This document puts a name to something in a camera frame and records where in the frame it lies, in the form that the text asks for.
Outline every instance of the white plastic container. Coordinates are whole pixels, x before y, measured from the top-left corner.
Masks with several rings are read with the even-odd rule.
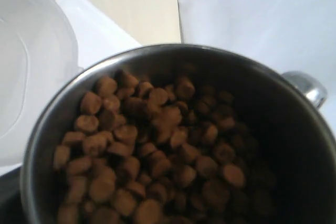
[[[0,166],[21,162],[41,111],[77,62],[74,32],[54,0],[0,0]]]

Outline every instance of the white countertop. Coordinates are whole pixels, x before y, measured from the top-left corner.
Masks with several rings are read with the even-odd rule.
[[[142,45],[180,42],[177,0],[89,0]]]

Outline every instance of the metal pot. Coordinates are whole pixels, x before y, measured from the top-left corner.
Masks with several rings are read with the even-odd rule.
[[[118,69],[146,75],[156,85],[182,73],[196,84],[231,91],[235,109],[260,140],[278,177],[277,216],[272,223],[336,223],[336,144],[316,108],[267,67],[195,45],[156,45],[121,53],[84,71],[55,95],[36,123],[21,173],[22,204],[30,223],[55,223],[59,191],[51,168],[54,149],[71,129],[83,94],[102,75]],[[293,73],[286,77],[293,80],[293,76],[297,77]],[[304,76],[301,80],[312,84]]]

